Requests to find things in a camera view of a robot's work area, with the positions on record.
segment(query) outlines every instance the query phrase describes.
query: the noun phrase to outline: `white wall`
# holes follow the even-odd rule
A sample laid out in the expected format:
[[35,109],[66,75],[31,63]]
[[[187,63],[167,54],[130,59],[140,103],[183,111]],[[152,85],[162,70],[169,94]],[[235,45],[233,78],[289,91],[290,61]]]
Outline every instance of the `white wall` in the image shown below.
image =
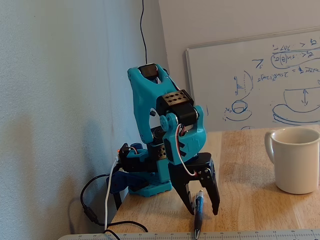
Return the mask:
[[190,45],[320,23],[318,0],[159,0],[159,4],[170,75],[180,88],[186,87],[185,50]]
[[[140,0],[0,0],[1,239],[103,230],[79,195],[124,142],[140,142],[127,69],[144,64],[141,9]],[[162,25],[158,1],[145,11],[144,27]],[[152,30],[150,59],[167,66]],[[85,197],[101,222],[105,190],[101,179]]]

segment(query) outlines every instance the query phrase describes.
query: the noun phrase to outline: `ruler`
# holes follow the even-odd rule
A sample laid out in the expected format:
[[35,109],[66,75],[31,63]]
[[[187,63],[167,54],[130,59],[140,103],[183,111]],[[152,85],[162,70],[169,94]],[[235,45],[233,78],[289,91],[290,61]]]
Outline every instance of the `ruler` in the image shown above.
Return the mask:
[[[117,233],[121,240],[195,240],[191,232]],[[318,240],[320,229],[201,232],[201,240]],[[116,240],[109,233],[73,234],[59,240]]]

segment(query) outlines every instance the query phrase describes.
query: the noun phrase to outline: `whiteboard frame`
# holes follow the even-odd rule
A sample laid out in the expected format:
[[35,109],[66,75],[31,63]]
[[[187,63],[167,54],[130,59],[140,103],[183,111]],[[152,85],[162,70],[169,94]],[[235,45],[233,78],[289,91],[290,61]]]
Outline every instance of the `whiteboard frame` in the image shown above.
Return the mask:
[[287,35],[303,34],[303,33],[316,32],[316,31],[320,31],[320,26],[304,28],[304,29],[299,29],[299,30],[291,30],[291,31],[269,33],[269,34],[263,34],[263,35],[257,35],[257,36],[234,38],[234,39],[230,39],[230,40],[222,40],[222,41],[215,41],[215,42],[209,42],[209,43],[202,43],[202,44],[196,44],[196,45],[191,45],[190,47],[187,47],[187,49],[185,50],[186,67],[187,67],[187,72],[188,72],[188,83],[189,83],[188,86],[190,88],[190,93],[191,93],[192,98],[194,99],[194,101],[197,101],[195,99],[194,85],[193,85],[192,76],[191,76],[189,50],[212,47],[212,46],[223,45],[223,44],[234,44],[234,43],[246,42],[246,41],[252,41],[252,40],[268,39],[268,38],[274,38],[274,37],[282,37],[282,36],[287,36]]

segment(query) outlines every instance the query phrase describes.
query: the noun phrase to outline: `white mug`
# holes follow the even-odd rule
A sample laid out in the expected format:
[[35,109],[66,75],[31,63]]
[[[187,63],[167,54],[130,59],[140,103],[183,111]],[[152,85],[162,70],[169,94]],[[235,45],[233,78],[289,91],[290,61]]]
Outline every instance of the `white mug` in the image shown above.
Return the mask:
[[319,185],[320,133],[304,127],[268,131],[265,150],[274,164],[275,184],[291,194],[307,194]]

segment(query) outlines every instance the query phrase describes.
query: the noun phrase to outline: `black power cable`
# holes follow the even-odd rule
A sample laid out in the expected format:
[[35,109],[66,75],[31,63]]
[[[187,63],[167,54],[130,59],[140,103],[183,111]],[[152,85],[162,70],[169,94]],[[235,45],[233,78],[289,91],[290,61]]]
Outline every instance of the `black power cable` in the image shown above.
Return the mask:
[[141,37],[142,37],[143,45],[144,45],[145,64],[148,64],[148,60],[147,60],[147,46],[146,46],[146,41],[145,41],[144,33],[143,33],[143,31],[142,31],[142,17],[144,16],[144,11],[145,11],[145,1],[142,0],[142,13],[141,13],[141,17],[140,17],[140,31],[141,31]]
[[109,230],[109,229],[106,229],[106,230],[103,231],[104,234],[105,234],[106,232],[111,233],[117,240],[121,240],[120,237],[118,237],[118,235],[117,235],[114,231]]
[[[85,213],[85,215],[91,220],[91,222],[94,222],[95,224],[99,225],[99,226],[105,226],[104,223],[100,223],[98,221],[98,217],[97,215],[94,213],[94,211],[89,207],[87,206],[85,203],[84,203],[84,193],[85,193],[85,190],[87,189],[87,187],[89,187],[89,185],[94,181],[94,180],[97,180],[99,178],[103,178],[103,177],[108,177],[110,174],[101,174],[101,175],[98,175],[98,176],[95,176],[94,178],[92,178],[90,181],[87,182],[87,184],[83,187],[82,191],[81,191],[81,194],[80,194],[80,202],[82,204],[82,207],[83,207],[83,211]],[[142,225],[141,223],[138,223],[136,221],[117,221],[117,222],[113,222],[113,223],[109,223],[107,225],[107,227],[110,227],[110,226],[115,226],[115,225],[120,225],[120,224],[134,224],[134,225],[137,225],[139,226],[140,228],[142,228],[146,233],[148,232],[148,229]],[[114,236],[115,233],[111,230],[107,230],[107,232],[110,232],[111,234],[113,234]]]

